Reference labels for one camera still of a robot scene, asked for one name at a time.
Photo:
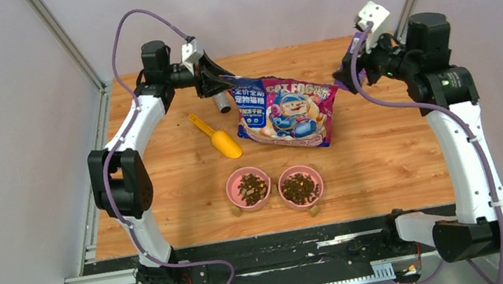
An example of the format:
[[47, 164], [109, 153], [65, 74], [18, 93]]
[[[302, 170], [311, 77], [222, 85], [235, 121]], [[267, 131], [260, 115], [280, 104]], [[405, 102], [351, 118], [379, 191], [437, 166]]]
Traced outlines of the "pink pet bowl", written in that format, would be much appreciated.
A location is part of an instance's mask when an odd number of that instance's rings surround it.
[[261, 209], [268, 201], [273, 187], [271, 178], [264, 171], [251, 166], [236, 169], [228, 177], [225, 186], [234, 216]]
[[313, 165], [293, 165], [279, 176], [277, 190], [290, 209], [315, 217], [324, 193], [321, 174]]

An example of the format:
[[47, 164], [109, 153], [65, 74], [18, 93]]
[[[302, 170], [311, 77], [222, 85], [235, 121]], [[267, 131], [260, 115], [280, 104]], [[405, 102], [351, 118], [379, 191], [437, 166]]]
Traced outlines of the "left pink pet bowl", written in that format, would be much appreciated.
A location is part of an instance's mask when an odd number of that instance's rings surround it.
[[225, 186], [234, 216], [261, 209], [268, 201], [273, 187], [271, 178], [264, 171], [251, 166], [236, 169], [228, 177]]

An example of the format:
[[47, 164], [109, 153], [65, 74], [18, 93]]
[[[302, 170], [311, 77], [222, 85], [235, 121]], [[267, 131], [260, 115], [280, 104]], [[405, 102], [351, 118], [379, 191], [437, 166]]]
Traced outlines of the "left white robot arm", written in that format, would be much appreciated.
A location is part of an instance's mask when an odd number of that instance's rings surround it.
[[201, 99], [232, 88], [233, 74], [205, 54], [195, 37], [182, 46], [182, 60], [171, 62], [171, 49], [154, 40], [141, 48], [130, 110], [103, 149], [88, 155], [95, 204], [116, 219], [138, 252], [136, 284], [182, 284], [184, 266], [154, 220], [154, 189], [142, 161], [154, 129], [168, 112], [178, 89], [194, 88]]

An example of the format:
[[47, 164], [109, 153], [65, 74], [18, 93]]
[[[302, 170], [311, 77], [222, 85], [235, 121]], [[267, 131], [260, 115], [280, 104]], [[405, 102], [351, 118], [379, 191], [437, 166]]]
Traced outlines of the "brown kibble in left bowl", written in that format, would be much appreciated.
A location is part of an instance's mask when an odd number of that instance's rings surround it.
[[264, 199], [268, 193], [268, 183], [265, 179], [255, 174], [245, 174], [240, 178], [238, 195], [244, 205], [249, 207], [256, 205]]

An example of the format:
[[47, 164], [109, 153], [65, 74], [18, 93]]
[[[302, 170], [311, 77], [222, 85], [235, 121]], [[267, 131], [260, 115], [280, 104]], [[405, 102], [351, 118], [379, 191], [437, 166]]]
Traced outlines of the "yellow plastic scoop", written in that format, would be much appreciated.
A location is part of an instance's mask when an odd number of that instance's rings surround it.
[[209, 137], [213, 148], [222, 155], [229, 159], [238, 159], [242, 156], [242, 147], [227, 132], [213, 129], [195, 114], [191, 114], [188, 119], [197, 129]]

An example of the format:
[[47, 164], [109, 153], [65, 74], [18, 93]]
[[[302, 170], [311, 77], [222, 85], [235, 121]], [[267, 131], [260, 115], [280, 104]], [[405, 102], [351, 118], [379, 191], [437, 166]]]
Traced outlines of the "purple box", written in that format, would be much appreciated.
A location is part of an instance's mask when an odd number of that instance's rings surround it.
[[361, 53], [361, 50], [365, 47], [366, 36], [367, 34], [365, 32], [355, 33], [347, 52], [351, 55], [358, 56]]

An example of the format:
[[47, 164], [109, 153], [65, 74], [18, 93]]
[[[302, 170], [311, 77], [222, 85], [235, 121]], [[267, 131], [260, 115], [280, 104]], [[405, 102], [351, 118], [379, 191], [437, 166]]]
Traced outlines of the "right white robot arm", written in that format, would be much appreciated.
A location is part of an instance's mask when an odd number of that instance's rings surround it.
[[453, 216], [395, 209], [386, 217], [384, 244], [393, 254], [417, 243], [431, 246], [446, 262], [503, 254], [503, 187], [486, 145], [479, 94], [471, 73], [451, 64], [451, 26], [440, 13], [408, 20], [406, 41], [376, 35], [360, 24], [334, 72], [348, 91], [362, 94], [362, 81], [386, 77], [408, 87], [406, 107], [417, 109], [435, 133], [455, 194]]

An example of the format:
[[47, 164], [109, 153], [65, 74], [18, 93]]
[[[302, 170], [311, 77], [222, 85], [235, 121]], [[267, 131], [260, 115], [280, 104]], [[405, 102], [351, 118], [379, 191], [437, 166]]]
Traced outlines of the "pink blue pet food bag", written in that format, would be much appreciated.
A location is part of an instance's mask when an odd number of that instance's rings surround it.
[[329, 147], [339, 87], [292, 78], [226, 75], [238, 110], [238, 137], [260, 144]]

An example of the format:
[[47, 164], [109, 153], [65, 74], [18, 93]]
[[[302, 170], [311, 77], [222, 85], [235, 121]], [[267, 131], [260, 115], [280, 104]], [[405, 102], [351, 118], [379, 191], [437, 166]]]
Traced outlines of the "brown kibble in bowl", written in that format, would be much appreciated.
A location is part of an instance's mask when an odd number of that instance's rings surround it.
[[238, 195], [244, 205], [249, 207], [256, 205], [264, 199], [268, 193], [268, 183], [265, 179], [255, 174], [245, 174], [240, 178]]
[[309, 174], [294, 173], [281, 184], [281, 194], [295, 205], [310, 205], [321, 195], [320, 184]]

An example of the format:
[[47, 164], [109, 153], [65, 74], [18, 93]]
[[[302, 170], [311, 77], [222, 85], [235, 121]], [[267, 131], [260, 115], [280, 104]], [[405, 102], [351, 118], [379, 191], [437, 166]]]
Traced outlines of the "brown kibble in right bowl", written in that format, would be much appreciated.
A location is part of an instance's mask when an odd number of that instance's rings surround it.
[[321, 195], [320, 184], [309, 174], [294, 173], [281, 184], [281, 194], [295, 205], [310, 205]]

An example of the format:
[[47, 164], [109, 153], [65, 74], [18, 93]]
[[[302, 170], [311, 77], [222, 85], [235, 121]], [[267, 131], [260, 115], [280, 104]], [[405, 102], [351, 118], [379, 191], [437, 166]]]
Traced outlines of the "grey metal cylinder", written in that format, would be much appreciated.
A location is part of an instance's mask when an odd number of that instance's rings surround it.
[[230, 112], [232, 110], [226, 91], [213, 95], [212, 99], [214, 100], [214, 103], [216, 104], [216, 107], [221, 112], [221, 114], [227, 114], [227, 112]]

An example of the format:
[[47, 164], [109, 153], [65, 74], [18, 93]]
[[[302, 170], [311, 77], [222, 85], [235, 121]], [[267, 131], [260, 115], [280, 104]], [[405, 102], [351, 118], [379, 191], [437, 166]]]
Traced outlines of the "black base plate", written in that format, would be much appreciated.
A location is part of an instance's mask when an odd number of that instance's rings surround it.
[[414, 261], [431, 246], [402, 243], [391, 246], [383, 215], [339, 224], [233, 239], [175, 251], [176, 262], [195, 267], [165, 272], [144, 269], [135, 256], [107, 259], [86, 266], [84, 274], [128, 275], [129, 284], [225, 284], [230, 270], [209, 260], [225, 260], [235, 268], [231, 284], [326, 284], [353, 280], [373, 273], [371, 264], [401, 257]]

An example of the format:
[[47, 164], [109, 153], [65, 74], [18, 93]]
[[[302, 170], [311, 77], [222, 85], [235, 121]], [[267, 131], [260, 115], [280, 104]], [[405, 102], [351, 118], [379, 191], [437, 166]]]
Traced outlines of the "right pink pet bowl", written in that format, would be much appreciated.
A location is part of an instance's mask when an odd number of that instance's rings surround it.
[[293, 165], [279, 176], [277, 190], [290, 209], [315, 217], [324, 193], [321, 174], [313, 165]]

